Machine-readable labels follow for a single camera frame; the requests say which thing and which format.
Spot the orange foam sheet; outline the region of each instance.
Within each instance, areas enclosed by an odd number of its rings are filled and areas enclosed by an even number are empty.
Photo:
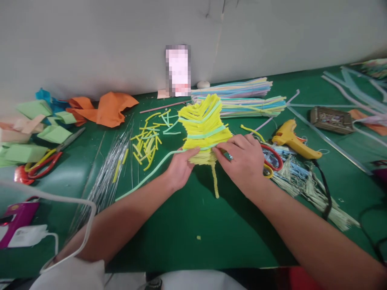
[[[356,109],[350,110],[349,113],[351,114],[351,117],[355,120],[364,119],[364,118],[369,117],[366,114],[364,114]],[[376,133],[380,134],[381,136],[387,136],[387,128],[384,127],[383,125],[365,124],[365,123],[364,123],[364,125],[366,125],[370,129],[372,129]]]
[[[101,97],[98,109],[94,109],[90,99],[86,97],[72,98],[69,100],[69,104],[71,108],[66,109],[66,111],[74,115],[77,126],[83,125],[88,119],[113,128],[125,121],[125,116],[121,112],[125,108],[137,105],[138,102],[131,95],[109,92]]]

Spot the yellow pipe cleaner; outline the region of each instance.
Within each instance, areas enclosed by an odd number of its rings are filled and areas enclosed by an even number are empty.
[[[216,95],[208,95],[199,104],[187,105],[179,111],[179,119],[187,131],[187,140],[183,150],[196,148],[202,150],[189,161],[198,165],[210,165],[214,177],[215,197],[219,198],[218,181],[215,173],[216,156],[212,147],[218,143],[226,142],[233,135],[222,123],[220,112],[221,99]]]

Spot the glue gun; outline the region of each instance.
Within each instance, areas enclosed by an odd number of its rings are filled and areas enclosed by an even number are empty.
[[[295,135],[294,129],[297,126],[294,119],[286,121],[281,128],[275,133],[272,141],[277,145],[288,145],[298,154],[306,159],[319,159],[323,155],[321,152],[314,151],[303,144]]]

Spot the hand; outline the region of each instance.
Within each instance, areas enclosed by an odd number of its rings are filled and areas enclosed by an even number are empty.
[[[200,147],[196,147],[182,153],[177,153],[172,157],[172,161],[163,175],[169,180],[173,191],[182,189],[187,183],[192,169],[195,166],[188,160],[198,154],[199,151]]]
[[[229,161],[220,151],[227,151],[233,158]],[[255,192],[259,185],[267,182],[263,176],[265,161],[258,140],[252,135],[235,135],[225,143],[213,148],[219,163],[244,195]]]

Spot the white sleeve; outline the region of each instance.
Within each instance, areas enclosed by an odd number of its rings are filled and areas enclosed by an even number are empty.
[[[105,283],[104,261],[89,263],[69,258],[43,273],[30,290],[103,290]]]

